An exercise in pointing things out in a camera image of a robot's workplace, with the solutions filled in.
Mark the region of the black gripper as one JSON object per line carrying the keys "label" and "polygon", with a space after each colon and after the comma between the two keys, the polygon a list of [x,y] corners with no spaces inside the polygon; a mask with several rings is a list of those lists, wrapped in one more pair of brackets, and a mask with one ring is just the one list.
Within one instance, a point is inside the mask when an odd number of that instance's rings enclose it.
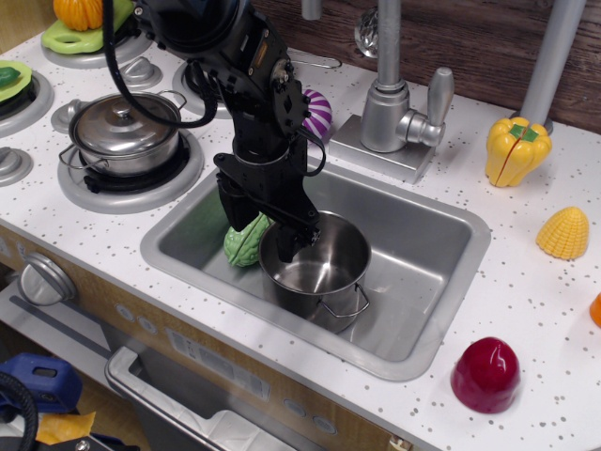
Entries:
{"label": "black gripper", "polygon": [[304,191],[308,171],[307,140],[294,140],[286,152],[271,161],[252,163],[234,153],[214,158],[225,216],[235,231],[242,231],[259,213],[276,227],[278,258],[291,262],[318,237],[319,213]]}

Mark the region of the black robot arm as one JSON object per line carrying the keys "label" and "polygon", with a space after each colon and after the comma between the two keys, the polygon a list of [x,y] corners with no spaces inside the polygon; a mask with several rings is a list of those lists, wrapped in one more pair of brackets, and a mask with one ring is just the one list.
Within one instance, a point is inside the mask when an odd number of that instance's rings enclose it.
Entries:
{"label": "black robot arm", "polygon": [[285,42],[248,1],[138,1],[141,28],[160,47],[216,84],[233,119],[229,153],[219,153],[217,183],[229,224],[241,231],[259,213],[278,224],[278,256],[289,262],[319,238],[319,213],[303,181],[307,144],[321,143]]}

